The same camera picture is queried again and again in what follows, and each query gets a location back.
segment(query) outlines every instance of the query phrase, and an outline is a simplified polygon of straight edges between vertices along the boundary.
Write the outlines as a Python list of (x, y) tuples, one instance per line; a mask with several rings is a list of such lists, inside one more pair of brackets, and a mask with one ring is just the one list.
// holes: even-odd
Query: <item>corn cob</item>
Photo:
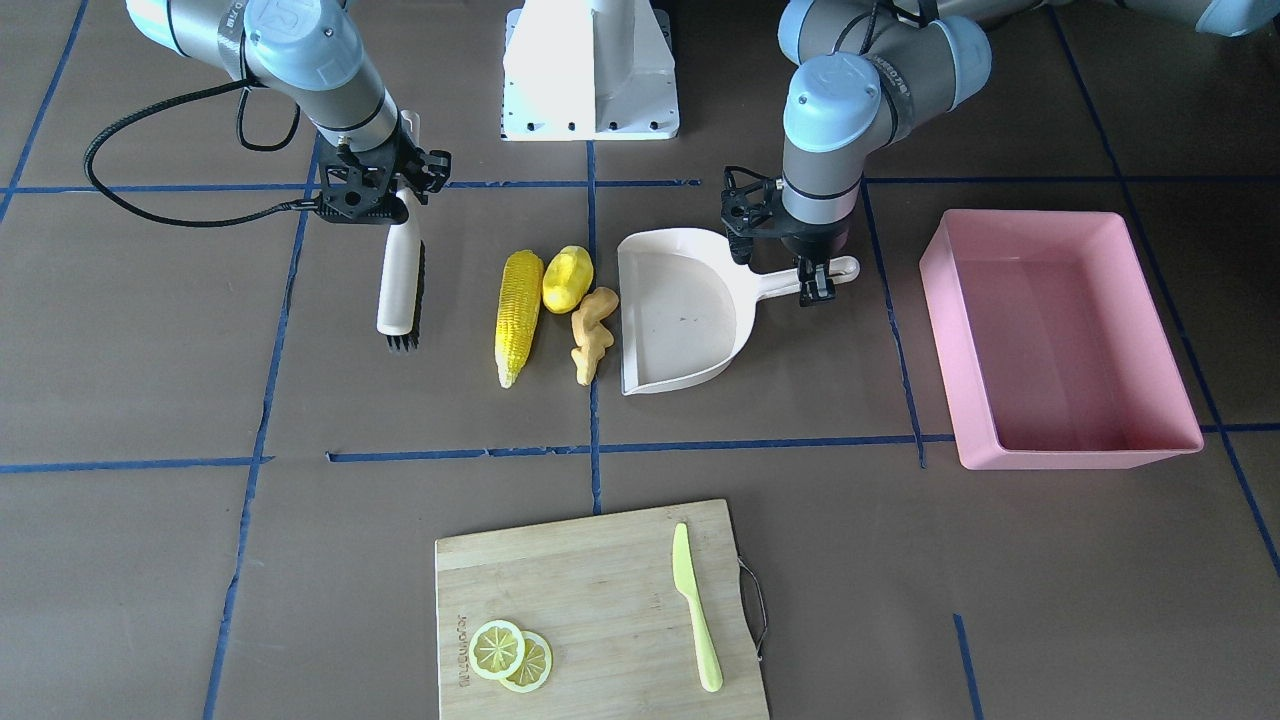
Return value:
[(498, 383), (509, 388), (529, 360), (538, 327), (541, 297), (543, 261), (529, 250), (513, 252), (502, 269), (502, 291), (498, 295), (498, 328), (494, 332), (493, 357), (498, 363)]

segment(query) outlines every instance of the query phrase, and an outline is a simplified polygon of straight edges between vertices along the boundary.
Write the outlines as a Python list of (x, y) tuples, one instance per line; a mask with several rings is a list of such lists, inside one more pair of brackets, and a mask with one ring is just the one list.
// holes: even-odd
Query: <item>blue tape line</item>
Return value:
[(1160, 269), (1160, 263), (1156, 259), (1156, 249), (1151, 245), (1151, 238), (1147, 236), (1147, 228), (1142, 222), (1142, 214), (1138, 211), (1138, 204), (1134, 201), (1133, 193), (1129, 191), (1129, 183), (1126, 182), (1124, 173), (1120, 170), (1120, 160), (1115, 154), (1115, 149), (1111, 146), (1106, 128), (1102, 127), (1102, 117), (1098, 114), (1098, 109), (1093, 104), (1093, 97), (1089, 95), (1089, 88), (1084, 82), (1084, 74), (1080, 73), (1080, 67), (1075, 61), (1075, 55), (1071, 53), (1071, 45), (1066, 40), (1066, 32), (1064, 32), (1062, 23), (1059, 22), (1057, 13), (1053, 8), (1048, 8), (1048, 15), (1053, 23), (1053, 31), (1057, 33), (1059, 42), (1062, 45), (1062, 51), (1066, 54), (1068, 63), (1071, 65), (1071, 73), (1075, 76), (1075, 82), (1080, 87), (1080, 95), (1084, 97), (1084, 104), (1089, 109), (1093, 124), (1097, 127), (1098, 137), (1102, 140), (1102, 149), (1111, 160), (1111, 168), (1115, 170), (1116, 179), (1120, 182), (1120, 191), (1124, 193), (1125, 206), (1133, 217), (1133, 224), (1138, 233), (1138, 241), (1142, 245), (1143, 252), (1147, 255), (1147, 260), (1151, 261), (1151, 272), (1156, 278), (1156, 286), (1160, 287), (1160, 293), (1164, 296), (1165, 304), (1169, 306), (1169, 315), (1172, 318), (1174, 327), (1178, 329), (1178, 334), (1183, 341), (1183, 348), (1187, 351), (1187, 359), (1192, 364), (1192, 372), (1196, 374), (1196, 382), (1199, 384), (1201, 392), (1204, 395), (1204, 402), (1208, 405), (1210, 415), (1213, 418), (1213, 427), (1217, 428), (1217, 433), (1222, 439), (1222, 447), (1226, 450), (1226, 456), (1231, 461), (1231, 469), (1235, 471), (1235, 480), (1239, 483), (1240, 492), (1244, 495), (1244, 500), (1249, 506), (1249, 512), (1253, 515), (1253, 524), (1257, 527), (1258, 534), (1262, 537), (1262, 544), (1266, 548), (1267, 555), (1271, 557), (1271, 568), (1276, 577), (1280, 577), (1280, 553), (1276, 552), (1275, 541), (1271, 538), (1271, 530), (1267, 529), (1266, 519), (1262, 516), (1262, 511), (1258, 507), (1257, 498), (1253, 495), (1253, 488), (1249, 486), (1249, 479), (1245, 477), (1244, 468), (1240, 465), (1240, 460), (1235, 455), (1235, 447), (1231, 445), (1231, 438), (1222, 423), (1222, 414), (1219, 413), (1217, 402), (1213, 401), (1213, 393), (1210, 392), (1208, 379), (1204, 377), (1204, 370), (1201, 368), (1199, 359), (1196, 356), (1196, 348), (1192, 347), (1190, 334), (1187, 332), (1183, 316), (1178, 311), (1178, 305), (1174, 302), (1174, 293), (1169, 288), (1169, 283), (1165, 281), (1165, 274)]
[[(316, 187), (315, 173), (320, 156), (321, 137), (316, 133), (311, 149), (311, 165), (307, 170), (306, 188), (303, 197), (311, 197)], [(214, 707), (218, 702), (218, 688), (221, 684), (223, 664), (227, 660), (227, 642), (230, 637), (232, 618), (236, 614), (236, 594), (239, 589), (241, 571), (244, 568), (244, 550), (248, 546), (248, 527), (252, 519), (253, 497), (257, 496), (257, 479), (262, 468), (264, 450), (266, 448), (266, 429), (271, 421), (271, 406), (275, 404), (275, 380), (280, 372), (280, 356), (284, 354), (284, 333), (289, 325), (289, 307), (293, 299), (293, 282), (298, 274), (298, 260), (302, 256), (302, 241), (306, 237), (307, 218), (310, 213), (298, 215), (297, 229), (293, 233), (293, 251), (289, 255), (289, 272), (284, 281), (284, 297), (280, 301), (280, 315), (275, 325), (275, 343), (271, 347), (271, 365), (266, 374), (266, 389), (262, 393), (262, 419), (259, 423), (257, 436), (253, 439), (253, 462), (248, 469), (248, 480), (244, 484), (244, 505), (241, 507), (239, 536), (236, 544), (236, 570), (232, 573), (232, 582), (227, 585), (227, 598), (223, 601), (223, 618), (218, 625), (218, 646), (214, 650), (214, 662), (209, 671), (209, 691), (205, 694), (204, 720), (214, 719)]]
[(628, 442), (600, 445), (600, 452), (666, 452), (686, 450), (760, 450), (778, 447), (845, 447), (859, 445), (914, 445), (914, 436), (826, 437), (785, 439), (707, 439), (686, 442)]
[(465, 450), (419, 450), (407, 452), (325, 452), (329, 462), (398, 462), (406, 460), (460, 460), (468, 457), (525, 457), (536, 455), (586, 455), (586, 445), (545, 447), (472, 447)]
[(973, 657), (969, 655), (969, 635), (964, 630), (964, 618), (951, 615), (956, 625), (956, 641), (960, 643), (960, 661), (964, 662), (964, 676), (969, 684), (969, 705), (973, 706), (973, 720), (983, 720), (982, 698), (978, 696), (978, 678), (973, 674)]
[[(264, 182), (241, 184), (120, 184), (110, 186), (115, 192), (256, 192), (264, 190), (306, 190), (300, 182)], [(14, 192), (19, 195), (61, 195), (70, 192), (97, 192), (90, 184), (51, 184), (45, 187), (19, 187)]]
[(863, 178), (863, 184), (977, 184), (977, 183), (1087, 183), (1087, 182), (1116, 182), (1112, 176), (973, 176), (973, 177), (940, 177), (940, 178)]
[(915, 438), (915, 451), (920, 456), (920, 468), (928, 468), (924, 456), (924, 439), (920, 438), (920, 416), (915, 410), (915, 393), (911, 392), (911, 374), (906, 369), (906, 352), (902, 351), (902, 334), (899, 332), (897, 315), (893, 313), (893, 292), (888, 287), (888, 273), (884, 270), (884, 255), (881, 252), (879, 233), (876, 231), (876, 213), (872, 210), (872, 196), (867, 183), (859, 188), (863, 196), (863, 211), (867, 214), (867, 229), (872, 236), (872, 251), (876, 254), (876, 269), (884, 287), (884, 311), (888, 314), (888, 328), (893, 333), (893, 347), (897, 350), (897, 365), (902, 373), (902, 389), (906, 392), (906, 413), (911, 419), (911, 434)]
[(87, 9), (88, 0), (81, 0), (79, 9), (76, 10), (76, 19), (72, 22), (72, 31), (67, 36), (67, 45), (63, 46), (63, 54), (58, 59), (58, 67), (54, 69), (54, 77), (49, 81), (45, 97), (40, 101), (40, 110), (36, 111), (36, 119), (31, 123), (31, 132), (27, 133), (27, 142), (23, 143), (22, 154), (18, 155), (18, 164), (13, 169), (13, 177), (9, 178), (9, 191), (0, 200), (0, 222), (4, 222), (5, 215), (9, 213), (9, 202), (13, 201), (14, 188), (18, 187), (22, 172), (27, 169), (27, 160), (31, 159), (31, 149), (36, 145), (36, 135), (40, 133), (40, 126), (44, 124), (45, 115), (49, 114), (49, 105), (52, 104), (54, 92), (58, 90), (58, 83), (63, 79), (63, 72), (67, 69), (67, 61), (72, 56), (72, 47), (76, 45), (76, 38), (79, 37), (79, 28), (84, 22), (84, 10)]
[(595, 184), (596, 187), (699, 187), (703, 184), (703, 181), (699, 178), (676, 178), (669, 181), (595, 181)]
[[(586, 251), (591, 255), (593, 261), (595, 261), (598, 250), (595, 206), (595, 190), (598, 187), (598, 181), (595, 177), (595, 141), (589, 140), (586, 142)], [(600, 395), (595, 378), (591, 379), (591, 400), (589, 409), (591, 428), (591, 514), (599, 515), (604, 512), (604, 507), (600, 502), (600, 497), (603, 495), (603, 484), (600, 479)]]
[(453, 181), (449, 190), (503, 190), (508, 187), (586, 187), (586, 181)]
[[(1125, 176), (1143, 183), (1277, 183), (1280, 176)], [(979, 183), (1114, 183), (1115, 176), (972, 176), (925, 178), (864, 178), (870, 184), (979, 184)]]
[(1222, 429), (1229, 433), (1274, 433), (1280, 430), (1280, 423), (1236, 423), (1222, 425)]
[(586, 141), (586, 251), (595, 259), (595, 141)]
[(244, 468), (252, 457), (173, 457), (166, 460), (95, 460), (86, 462), (28, 462), (0, 465), (0, 475), (26, 473), (83, 473), (90, 470), (172, 470), (177, 468)]
[(602, 495), (604, 486), (600, 479), (600, 404), (596, 393), (596, 379), (591, 379), (591, 514), (604, 512)]
[[(954, 434), (922, 434), (922, 442), (955, 442)], [(913, 436), (865, 436), (785, 439), (713, 439), (684, 442), (599, 443), (599, 454), (664, 452), (692, 450), (758, 450), (778, 447), (841, 447), (861, 445), (913, 445)], [(472, 447), (462, 450), (411, 450), (403, 452), (325, 452), (329, 462), (398, 462), (412, 460), (465, 460), (470, 457), (513, 457), (529, 455), (589, 455), (591, 445), (556, 445), (543, 447)]]

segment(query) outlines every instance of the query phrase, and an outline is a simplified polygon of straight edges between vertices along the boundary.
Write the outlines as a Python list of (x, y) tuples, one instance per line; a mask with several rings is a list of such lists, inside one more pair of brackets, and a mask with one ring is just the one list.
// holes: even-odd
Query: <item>white brush handle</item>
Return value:
[(396, 193), (408, 208), (408, 219), (387, 231), (383, 254), (383, 287), (378, 293), (378, 332), (397, 337), (413, 329), (417, 310), (419, 254), (422, 236), (417, 229), (413, 205), (417, 200), (408, 188)]

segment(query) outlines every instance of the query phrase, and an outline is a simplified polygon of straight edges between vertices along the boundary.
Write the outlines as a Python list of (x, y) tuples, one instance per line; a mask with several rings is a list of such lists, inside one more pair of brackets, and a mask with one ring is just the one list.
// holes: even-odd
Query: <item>ginger root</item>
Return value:
[(595, 366), (604, 357), (604, 348), (613, 346), (613, 333), (607, 331), (600, 320), (613, 314), (618, 306), (618, 293), (607, 287), (598, 287), (582, 299), (582, 304), (570, 316), (573, 325), (573, 342), (577, 343), (570, 355), (577, 365), (577, 384), (590, 386), (595, 377)]

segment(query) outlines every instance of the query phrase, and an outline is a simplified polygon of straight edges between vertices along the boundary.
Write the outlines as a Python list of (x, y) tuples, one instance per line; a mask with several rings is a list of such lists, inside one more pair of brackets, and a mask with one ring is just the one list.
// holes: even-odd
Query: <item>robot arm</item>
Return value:
[(312, 208), (337, 223), (402, 223), (397, 178), (419, 202), (451, 156), (417, 147), (339, 0), (128, 0), (133, 23), (179, 55), (288, 95), (328, 141)]
[[(780, 238), (796, 255), (801, 305), (835, 297), (827, 264), (847, 238), (867, 155), (954, 109), (991, 73), (973, 20), (916, 28), (886, 5), (792, 0), (778, 27), (783, 54), (800, 65), (782, 114), (782, 176), (726, 169), (721, 217), (733, 259), (750, 261), (754, 238)], [(739, 187), (739, 172), (758, 181)]]

